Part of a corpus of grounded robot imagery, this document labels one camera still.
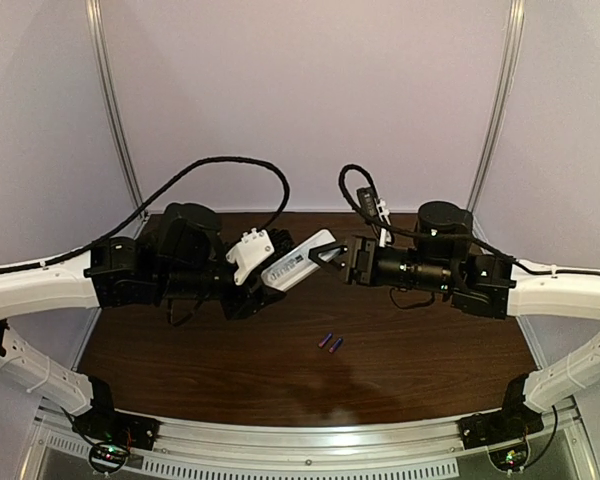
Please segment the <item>white remote control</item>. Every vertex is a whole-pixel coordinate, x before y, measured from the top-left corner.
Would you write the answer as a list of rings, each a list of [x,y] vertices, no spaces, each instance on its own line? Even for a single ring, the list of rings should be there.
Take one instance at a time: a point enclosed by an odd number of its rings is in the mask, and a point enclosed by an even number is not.
[[[319,230],[266,268],[261,274],[263,283],[287,292],[319,269],[319,265],[309,258],[310,250],[334,241],[330,230]]]

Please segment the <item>blue red battery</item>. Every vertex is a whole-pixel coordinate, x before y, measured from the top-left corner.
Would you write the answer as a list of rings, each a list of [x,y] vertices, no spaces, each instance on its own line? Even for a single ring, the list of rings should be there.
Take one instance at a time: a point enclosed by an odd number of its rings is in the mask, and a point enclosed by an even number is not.
[[[335,340],[335,342],[329,347],[329,352],[331,354],[335,353],[343,344],[344,339],[339,337]]]
[[[321,339],[321,340],[318,342],[317,346],[318,346],[320,349],[324,348],[324,347],[325,347],[325,346],[326,346],[326,345],[329,343],[329,341],[332,339],[332,337],[333,337],[333,334],[332,334],[331,332],[329,332],[328,334],[326,334],[326,335],[324,336],[324,338],[323,338],[323,339]]]

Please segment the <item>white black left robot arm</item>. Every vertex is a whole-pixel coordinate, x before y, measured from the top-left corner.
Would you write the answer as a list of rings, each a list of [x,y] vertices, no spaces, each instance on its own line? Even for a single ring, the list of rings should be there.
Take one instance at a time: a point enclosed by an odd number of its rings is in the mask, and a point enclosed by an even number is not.
[[[292,249],[288,231],[253,228],[225,242],[221,230],[211,209],[172,203],[158,227],[137,238],[114,236],[83,252],[0,267],[0,371],[54,401],[101,443],[117,442],[124,424],[109,385],[31,347],[8,321],[65,308],[172,305],[180,299],[217,301],[226,319],[236,320],[283,299],[284,291],[267,285],[262,273]]]

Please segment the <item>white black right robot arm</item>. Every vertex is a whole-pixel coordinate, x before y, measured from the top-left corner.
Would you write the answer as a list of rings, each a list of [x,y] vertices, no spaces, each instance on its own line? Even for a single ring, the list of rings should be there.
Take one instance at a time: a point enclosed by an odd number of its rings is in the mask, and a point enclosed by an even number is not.
[[[600,270],[524,262],[478,244],[472,214],[445,201],[417,213],[413,247],[401,250],[362,236],[311,249],[310,259],[342,282],[365,287],[418,290],[476,317],[548,315],[600,321]],[[600,381],[600,331],[548,367],[523,375],[507,387],[492,430],[515,440],[531,419]]]

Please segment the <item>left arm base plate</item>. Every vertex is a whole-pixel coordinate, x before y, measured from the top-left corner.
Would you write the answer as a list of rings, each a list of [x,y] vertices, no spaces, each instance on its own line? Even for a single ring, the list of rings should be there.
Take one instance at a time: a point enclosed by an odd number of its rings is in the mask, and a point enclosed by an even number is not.
[[[105,412],[91,409],[74,417],[72,425],[76,433],[92,440],[151,451],[161,422],[117,410]]]

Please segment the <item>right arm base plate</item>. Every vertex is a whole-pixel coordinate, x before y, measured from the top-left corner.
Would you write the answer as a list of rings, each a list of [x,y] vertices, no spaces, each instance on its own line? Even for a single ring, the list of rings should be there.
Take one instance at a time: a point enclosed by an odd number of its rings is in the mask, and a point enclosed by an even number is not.
[[[542,415],[526,407],[465,416],[457,426],[466,450],[522,439],[544,429]]]

